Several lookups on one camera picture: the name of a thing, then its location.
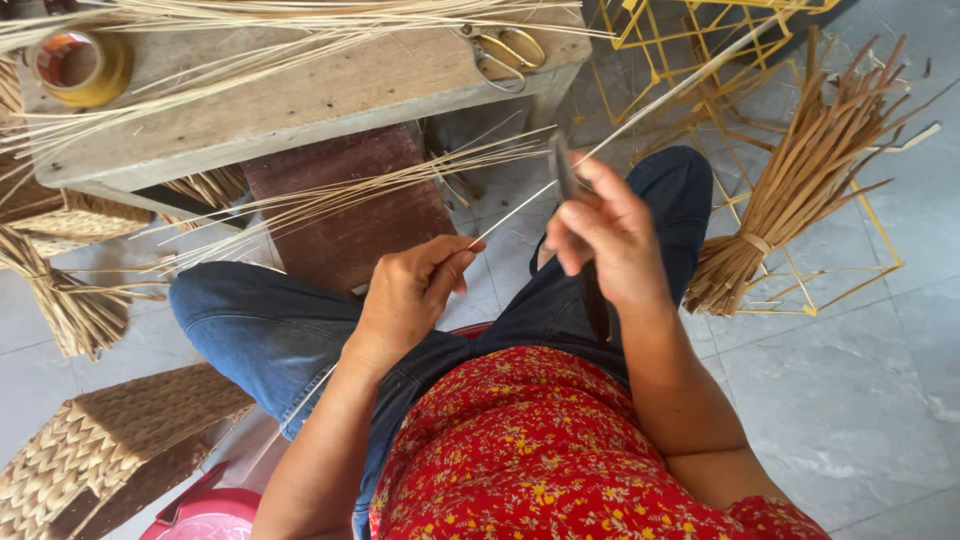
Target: red floral shirt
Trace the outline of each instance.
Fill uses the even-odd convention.
[[[599,368],[513,347],[447,374],[410,410],[373,496],[373,538],[816,538],[796,506],[697,503]]]

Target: jeans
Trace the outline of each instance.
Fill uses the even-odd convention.
[[[641,161],[627,183],[654,214],[663,266],[679,305],[707,230],[712,173],[696,151],[675,146]],[[369,537],[368,508],[391,445],[410,408],[441,377],[465,361],[517,345],[566,351],[597,365],[629,388],[616,312],[612,339],[600,343],[587,320],[580,287],[556,258],[539,271],[477,339],[432,331],[384,377],[377,394],[360,494],[358,536]],[[209,362],[297,436],[321,391],[297,406],[340,357],[361,305],[273,270],[240,262],[209,262],[182,272],[170,302],[180,327]]]

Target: woman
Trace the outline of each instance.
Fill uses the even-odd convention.
[[[190,339],[296,437],[254,540],[827,538],[764,473],[677,314],[707,162],[675,147],[626,182],[595,160],[577,173],[598,196],[560,206],[533,279],[475,340],[432,330],[484,248],[466,237],[381,259],[362,310],[235,263],[174,282]],[[609,343],[571,278],[590,258]]]

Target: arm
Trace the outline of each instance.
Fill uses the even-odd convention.
[[[579,155],[571,157],[576,162]],[[596,259],[604,296],[620,317],[636,418],[670,473],[702,503],[724,508],[750,495],[785,499],[756,460],[736,413],[694,355],[667,288],[650,210],[609,167],[584,160],[577,174],[597,197],[565,202],[546,246],[567,275]],[[583,238],[578,251],[571,234]]]
[[[353,538],[380,380],[433,329],[450,292],[466,291],[464,270],[485,247],[467,251],[471,242],[438,236],[377,263],[357,328],[270,477],[253,521],[254,540]]]

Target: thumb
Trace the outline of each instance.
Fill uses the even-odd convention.
[[[559,215],[567,228],[583,238],[594,252],[607,252],[620,243],[617,231],[595,209],[580,201],[565,202]]]
[[[424,294],[427,302],[436,302],[446,304],[447,297],[453,291],[453,287],[463,278],[464,270],[473,262],[476,254],[472,251],[462,251],[450,256],[445,260],[437,270],[434,271],[433,280],[427,287]]]

